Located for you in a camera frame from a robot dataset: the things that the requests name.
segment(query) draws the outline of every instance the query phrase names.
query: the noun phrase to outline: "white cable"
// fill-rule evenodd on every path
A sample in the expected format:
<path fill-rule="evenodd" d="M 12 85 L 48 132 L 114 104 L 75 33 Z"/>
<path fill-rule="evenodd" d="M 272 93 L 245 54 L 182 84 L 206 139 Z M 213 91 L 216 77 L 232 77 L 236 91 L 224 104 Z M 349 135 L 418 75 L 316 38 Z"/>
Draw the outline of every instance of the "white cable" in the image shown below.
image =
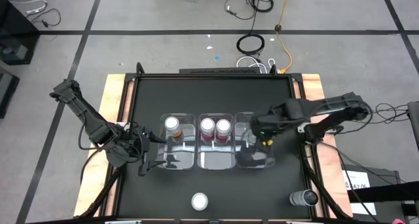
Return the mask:
<path fill-rule="evenodd" d="M 263 69 L 264 69 L 264 72 L 265 73 L 268 73 L 268 68 L 264 65 L 264 64 L 262 64 L 262 63 L 259 63 L 256 59 L 254 59 L 253 57 L 251 57 L 251 56 L 243 56 L 243 57 L 241 57 L 239 60 L 237 60 L 237 63 L 236 63 L 236 67 L 238 67 L 238 63 L 241 61 L 241 60 L 243 60 L 243 59 L 245 59 L 245 58 L 249 58 L 249 59 L 251 59 L 251 60 L 253 60 L 255 63 L 254 64 L 251 64 L 249 67 L 253 67 L 253 66 L 255 66 L 255 65 L 257 65 L 257 67 L 259 67 L 259 70 L 261 71 L 261 73 L 262 73 L 262 70 L 260 69 L 261 68 L 261 66 L 263 67 Z M 270 69 L 272 69 L 272 65 L 270 65 L 270 62 L 271 61 L 274 61 L 274 64 L 275 64 L 275 60 L 273 59 L 273 58 L 270 58 L 269 60 L 268 60 L 268 65 L 269 65 L 269 68 Z"/>
<path fill-rule="evenodd" d="M 266 68 L 266 66 L 264 64 L 260 64 L 260 63 L 258 63 L 258 64 L 251 64 L 249 67 L 253 67 L 255 65 L 257 65 L 258 67 L 259 67 L 259 65 L 262 65 L 263 66 L 263 69 L 264 69 L 264 72 L 265 73 L 268 73 L 268 70 L 267 70 L 267 68 Z"/>
<path fill-rule="evenodd" d="M 260 65 L 262 65 L 262 66 L 264 67 L 265 71 L 266 71 L 266 67 L 264 66 L 264 64 L 259 63 L 256 59 L 254 59 L 254 58 L 253 58 L 253 57 L 251 57 L 251 56 L 243 56 L 243 57 L 241 57 L 240 59 L 238 59 L 238 60 L 237 60 L 237 63 L 236 63 L 236 67 L 238 67 L 238 63 L 239 63 L 241 60 L 245 59 L 245 58 L 249 58 L 249 59 L 253 60 L 253 61 L 255 62 L 253 65 L 257 65 L 257 67 L 259 67 L 259 69 L 260 69 Z"/>
<path fill-rule="evenodd" d="M 26 11 L 26 14 L 36 14 L 36 13 L 40 12 L 43 8 L 46 7 L 46 4 L 48 3 L 47 1 L 45 1 L 45 0 L 34 0 L 34 1 L 26 1 L 26 2 L 11 1 L 11 3 L 13 3 L 13 4 L 19 4 L 19 5 L 25 5 L 25 4 L 29 4 L 29 3 L 33 3 L 33 2 L 39 2 L 39 1 L 42 1 L 44 3 L 44 5 L 41 6 L 41 7 L 39 7 L 39 8 L 36 8 L 36 9 L 33 9 L 33 10 L 27 10 Z"/>
<path fill-rule="evenodd" d="M 270 61 L 271 61 L 271 60 L 274 62 L 274 64 L 275 64 L 275 60 L 274 60 L 273 58 L 270 58 L 270 59 L 268 60 L 268 65 L 269 65 L 269 68 L 271 68 L 271 69 L 272 69 L 273 64 L 272 64 L 272 65 L 270 65 Z"/>

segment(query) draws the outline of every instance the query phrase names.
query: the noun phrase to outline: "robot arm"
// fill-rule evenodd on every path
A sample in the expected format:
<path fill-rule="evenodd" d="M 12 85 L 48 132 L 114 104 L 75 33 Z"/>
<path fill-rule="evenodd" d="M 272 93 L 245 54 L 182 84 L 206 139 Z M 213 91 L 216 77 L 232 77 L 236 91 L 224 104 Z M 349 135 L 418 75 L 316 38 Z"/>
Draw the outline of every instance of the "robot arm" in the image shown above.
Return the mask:
<path fill-rule="evenodd" d="M 82 96 L 77 81 L 65 79 L 54 88 L 51 97 L 65 103 L 82 121 L 89 140 L 97 149 L 105 150 L 109 163 L 121 167 L 127 162 L 140 161 L 139 176 L 144 176 L 148 170 L 164 161 L 154 161 L 147 158 L 150 142 L 165 143 L 151 131 L 142 126 L 130 125 L 125 129 L 115 123 L 107 122 Z"/>
<path fill-rule="evenodd" d="M 286 130 L 296 129 L 310 117 L 329 114 L 319 123 L 304 127 L 306 141 L 315 142 L 324 137 L 326 131 L 344 121 L 363 120 L 369 114 L 369 106 L 353 92 L 322 100 L 290 99 L 270 107 L 265 115 L 254 116 L 250 127 L 256 136 L 257 148 L 269 150 L 272 138 Z"/>

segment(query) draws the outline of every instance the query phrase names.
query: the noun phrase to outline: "plastic bin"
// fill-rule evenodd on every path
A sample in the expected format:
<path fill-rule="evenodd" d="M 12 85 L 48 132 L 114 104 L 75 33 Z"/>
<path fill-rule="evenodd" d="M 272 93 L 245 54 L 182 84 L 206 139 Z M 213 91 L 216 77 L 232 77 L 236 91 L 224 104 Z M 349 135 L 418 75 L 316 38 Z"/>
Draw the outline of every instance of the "plastic bin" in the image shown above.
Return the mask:
<path fill-rule="evenodd" d="M 202 133 L 201 122 L 209 118 L 215 124 L 213 136 Z M 217 136 L 217 123 L 227 120 L 230 131 Z M 206 113 L 198 117 L 198 166 L 205 170 L 225 170 L 236 164 L 234 156 L 234 138 L 232 137 L 233 116 L 226 113 Z"/>
<path fill-rule="evenodd" d="M 172 133 L 166 129 L 164 122 L 168 117 L 175 117 L 179 121 L 179 128 L 182 135 L 174 138 Z M 194 165 L 196 150 L 196 121 L 195 116 L 186 113 L 168 113 L 160 118 L 160 137 L 167 143 L 158 145 L 157 160 L 164 160 L 166 163 L 159 165 L 160 168 L 169 170 L 187 170 Z"/>
<path fill-rule="evenodd" d="M 268 168 L 275 165 L 272 148 L 269 153 L 255 148 L 256 137 L 250 129 L 252 112 L 237 113 L 234 116 L 234 142 L 236 163 L 239 168 Z"/>

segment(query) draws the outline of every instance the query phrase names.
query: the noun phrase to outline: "floor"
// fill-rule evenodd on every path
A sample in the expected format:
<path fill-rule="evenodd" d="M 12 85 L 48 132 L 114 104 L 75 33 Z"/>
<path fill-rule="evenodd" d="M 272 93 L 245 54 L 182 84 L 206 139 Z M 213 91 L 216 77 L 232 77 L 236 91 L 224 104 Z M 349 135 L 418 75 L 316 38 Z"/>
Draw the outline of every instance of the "floor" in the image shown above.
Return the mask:
<path fill-rule="evenodd" d="M 147 73 L 234 67 L 242 56 L 236 41 L 252 25 L 227 14 L 225 0 L 47 1 L 62 14 L 61 24 L 51 28 L 62 35 L 49 35 L 50 30 L 37 26 L 46 35 L 39 39 L 31 64 L 1 65 L 20 78 L 0 121 L 1 223 L 72 218 L 87 157 L 76 146 L 81 123 L 48 96 L 69 73 L 98 108 L 106 76 L 133 72 L 136 62 Z M 275 0 L 271 12 L 258 13 L 255 29 L 272 30 L 283 2 Z M 396 25 L 386 0 L 289 0 L 282 23 L 291 30 L 282 35 L 293 56 L 289 72 L 319 73 L 327 97 L 354 91 L 373 107 L 418 100 L 419 64 L 413 48 L 419 48 L 419 3 L 390 3 L 401 25 Z M 229 5 L 238 15 L 252 13 L 244 0 Z M 36 8 L 16 6 L 22 12 Z M 55 18 L 51 14 L 45 20 Z M 279 67 L 286 66 L 289 60 L 276 36 L 261 32 L 271 34 L 263 35 L 266 46 L 260 59 L 274 58 Z M 246 40 L 244 46 L 256 48 L 256 42 Z M 419 179 L 419 151 L 408 121 L 338 136 L 337 145 L 364 166 L 397 170 L 406 181 Z"/>

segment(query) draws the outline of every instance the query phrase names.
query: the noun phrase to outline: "wooden table frame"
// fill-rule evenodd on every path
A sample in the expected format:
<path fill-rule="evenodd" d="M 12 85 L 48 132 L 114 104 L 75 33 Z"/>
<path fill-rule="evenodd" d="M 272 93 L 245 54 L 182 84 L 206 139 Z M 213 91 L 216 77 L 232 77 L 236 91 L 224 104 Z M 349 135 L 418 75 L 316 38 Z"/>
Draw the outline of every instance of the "wooden table frame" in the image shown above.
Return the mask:
<path fill-rule="evenodd" d="M 125 74 L 110 74 L 107 76 L 99 109 L 99 113 L 107 121 L 116 122 L 118 120 L 120 102 L 123 97 L 122 91 L 124 88 L 124 80 Z M 320 76 L 318 74 L 302 74 L 302 84 L 304 86 L 306 99 L 319 100 L 324 98 L 323 88 L 321 86 Z M 133 89 L 134 82 L 131 81 L 128 83 L 128 90 L 122 113 L 123 122 L 126 122 L 128 120 Z M 299 90 L 299 84 L 297 81 L 294 82 L 294 89 L 296 97 L 300 98 L 301 95 Z M 312 117 L 311 121 L 318 122 L 324 119 L 324 117 L 326 116 L 323 115 Z M 332 135 L 326 135 L 323 140 L 325 143 L 336 146 L 335 137 Z M 306 152 L 308 153 L 308 155 L 310 154 L 309 148 L 307 148 Z M 317 153 L 318 162 L 321 169 L 321 178 L 323 180 L 325 188 L 328 190 L 328 192 L 333 197 L 335 202 L 340 206 L 340 208 L 346 214 L 352 216 L 352 210 L 350 207 L 348 193 L 344 184 L 344 178 L 342 168 L 340 167 L 340 159 L 338 153 L 334 149 L 328 148 L 326 146 L 318 146 Z M 97 197 L 98 193 L 105 185 L 107 169 L 108 162 L 105 153 L 97 154 L 94 158 L 91 159 L 90 163 L 86 166 L 83 175 L 83 181 L 80 187 L 79 197 L 75 206 L 74 216 L 80 215 L 84 211 L 86 211 L 89 205 Z M 109 192 L 106 210 L 104 212 L 105 215 L 112 214 L 113 201 L 115 199 L 115 187 L 116 183 Z M 316 213 L 318 217 L 324 216 L 320 202 L 316 205 Z M 330 209 L 329 213 L 331 217 L 334 217 Z"/>

